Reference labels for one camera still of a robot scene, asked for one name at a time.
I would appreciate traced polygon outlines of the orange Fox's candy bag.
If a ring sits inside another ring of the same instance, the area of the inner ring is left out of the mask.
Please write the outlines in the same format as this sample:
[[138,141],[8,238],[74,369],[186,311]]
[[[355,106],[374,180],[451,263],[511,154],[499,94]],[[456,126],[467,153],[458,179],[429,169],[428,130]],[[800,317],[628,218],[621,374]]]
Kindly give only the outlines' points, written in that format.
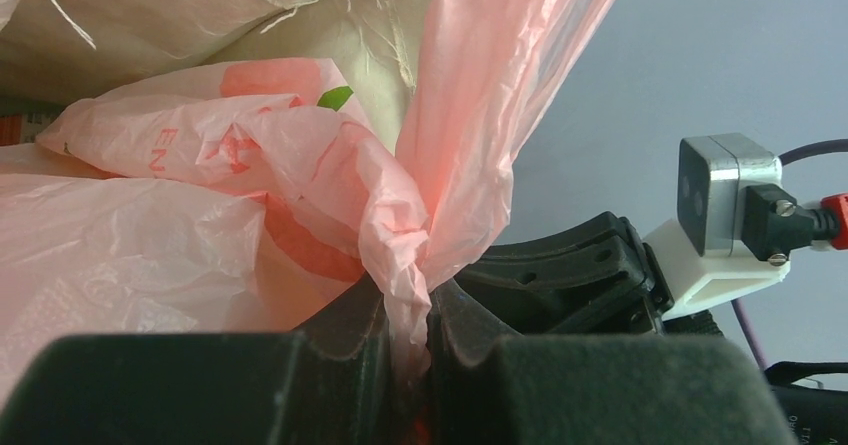
[[0,119],[0,145],[34,143],[36,136],[45,131],[58,117],[58,113],[25,113],[2,116]]

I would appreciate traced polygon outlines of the beige canvas tote bag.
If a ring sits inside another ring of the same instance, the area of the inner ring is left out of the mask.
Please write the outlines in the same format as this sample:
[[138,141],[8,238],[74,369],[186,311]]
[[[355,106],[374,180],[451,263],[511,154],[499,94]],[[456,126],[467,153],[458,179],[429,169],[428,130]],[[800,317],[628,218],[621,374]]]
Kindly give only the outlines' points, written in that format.
[[200,64],[329,58],[393,148],[430,0],[1,0],[1,112],[57,113]]

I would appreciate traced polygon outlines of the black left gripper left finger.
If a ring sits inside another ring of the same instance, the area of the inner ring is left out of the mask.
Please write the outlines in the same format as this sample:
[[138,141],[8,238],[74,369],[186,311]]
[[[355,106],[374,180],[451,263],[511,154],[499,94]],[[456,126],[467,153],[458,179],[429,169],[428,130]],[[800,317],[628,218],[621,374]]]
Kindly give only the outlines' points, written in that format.
[[285,333],[75,335],[29,366],[5,444],[377,444],[387,318],[363,277]]

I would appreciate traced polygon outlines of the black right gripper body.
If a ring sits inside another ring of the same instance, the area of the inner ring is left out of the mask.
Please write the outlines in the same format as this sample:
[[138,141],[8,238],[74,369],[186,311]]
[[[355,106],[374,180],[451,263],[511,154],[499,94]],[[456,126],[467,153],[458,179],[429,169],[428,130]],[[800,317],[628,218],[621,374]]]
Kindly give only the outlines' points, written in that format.
[[548,237],[492,246],[455,280],[522,334],[721,333],[708,311],[667,317],[676,301],[654,250],[611,212]]

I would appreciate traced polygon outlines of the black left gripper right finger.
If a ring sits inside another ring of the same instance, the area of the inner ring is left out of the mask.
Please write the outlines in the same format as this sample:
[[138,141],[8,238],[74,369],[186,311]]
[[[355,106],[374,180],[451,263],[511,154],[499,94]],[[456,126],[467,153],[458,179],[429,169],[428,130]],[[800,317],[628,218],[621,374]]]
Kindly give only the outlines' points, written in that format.
[[439,444],[792,444],[744,354],[697,335],[521,335],[455,283],[430,316]]

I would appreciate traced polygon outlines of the pink plastic grocery bag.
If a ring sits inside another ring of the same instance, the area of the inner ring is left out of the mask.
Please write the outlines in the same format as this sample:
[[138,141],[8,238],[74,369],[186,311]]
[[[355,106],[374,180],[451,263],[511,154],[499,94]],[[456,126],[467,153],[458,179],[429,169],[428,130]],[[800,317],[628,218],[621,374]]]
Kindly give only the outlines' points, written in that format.
[[396,143],[329,58],[200,64],[1,146],[1,393],[81,333],[288,330],[370,274],[403,380],[430,293],[510,220],[513,164],[615,0],[430,0]]

